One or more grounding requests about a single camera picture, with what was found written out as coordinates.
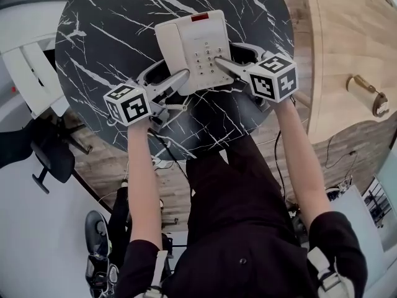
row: white telephone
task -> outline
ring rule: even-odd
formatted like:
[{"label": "white telephone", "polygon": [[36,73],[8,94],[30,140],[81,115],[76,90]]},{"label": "white telephone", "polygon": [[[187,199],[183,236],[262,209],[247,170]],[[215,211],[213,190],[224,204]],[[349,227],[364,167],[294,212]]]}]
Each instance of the white telephone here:
[{"label": "white telephone", "polygon": [[170,73],[190,71],[188,82],[178,90],[180,95],[234,82],[214,61],[216,56],[231,59],[223,11],[181,17],[158,24],[154,29]]}]

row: white floor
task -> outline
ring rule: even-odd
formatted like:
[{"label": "white floor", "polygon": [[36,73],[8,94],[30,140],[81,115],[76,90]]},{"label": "white floor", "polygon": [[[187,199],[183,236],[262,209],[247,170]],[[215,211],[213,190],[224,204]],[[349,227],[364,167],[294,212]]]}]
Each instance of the white floor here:
[{"label": "white floor", "polygon": [[110,215],[73,177],[47,175],[45,194],[32,179],[41,168],[32,155],[0,169],[0,295],[90,298],[84,221],[90,210]]}]

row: black marble table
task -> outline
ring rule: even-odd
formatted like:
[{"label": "black marble table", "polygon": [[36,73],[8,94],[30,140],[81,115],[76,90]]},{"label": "black marble table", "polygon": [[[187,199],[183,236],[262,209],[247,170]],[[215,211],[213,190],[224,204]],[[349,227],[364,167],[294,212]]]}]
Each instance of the black marble table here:
[{"label": "black marble table", "polygon": [[[136,78],[162,59],[154,26],[176,17],[221,9],[229,39],[293,56],[293,29],[284,0],[69,0],[56,36],[56,67],[72,109],[100,138],[127,150],[127,128],[112,125],[102,96]],[[187,104],[171,111],[159,132],[178,160],[222,150],[257,128],[262,112],[243,85],[199,91],[170,102]],[[152,157],[171,160],[163,144],[149,136]]]}]

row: black pants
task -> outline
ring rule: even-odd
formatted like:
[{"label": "black pants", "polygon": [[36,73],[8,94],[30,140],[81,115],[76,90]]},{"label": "black pants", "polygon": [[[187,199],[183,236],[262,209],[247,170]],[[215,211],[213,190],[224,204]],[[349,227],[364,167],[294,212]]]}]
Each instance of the black pants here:
[{"label": "black pants", "polygon": [[265,159],[251,136],[237,139],[219,153],[187,160],[192,197],[188,246],[205,235],[239,223],[273,228],[280,237],[295,239],[292,223]]},{"label": "black pants", "polygon": [[117,190],[116,201],[114,202],[112,215],[108,224],[109,239],[112,242],[112,253],[109,255],[109,260],[119,269],[123,265],[124,255],[131,238],[131,222],[126,229],[128,217],[127,197],[127,187],[121,187]]}]

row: black chair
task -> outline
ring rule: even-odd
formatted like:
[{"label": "black chair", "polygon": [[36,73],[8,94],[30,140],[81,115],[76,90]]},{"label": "black chair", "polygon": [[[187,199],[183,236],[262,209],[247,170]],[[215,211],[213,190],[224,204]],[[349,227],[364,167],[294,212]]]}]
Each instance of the black chair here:
[{"label": "black chair", "polygon": [[59,182],[65,183],[74,171],[74,155],[69,149],[69,143],[85,154],[92,150],[91,146],[86,150],[71,136],[84,127],[80,125],[67,129],[62,118],[58,118],[56,124],[51,123],[50,119],[38,118],[31,120],[22,130],[0,133],[0,147],[3,150],[0,168],[24,160],[34,151],[43,170],[39,177],[33,174],[33,180],[44,192],[49,193],[43,184],[48,172]]}]

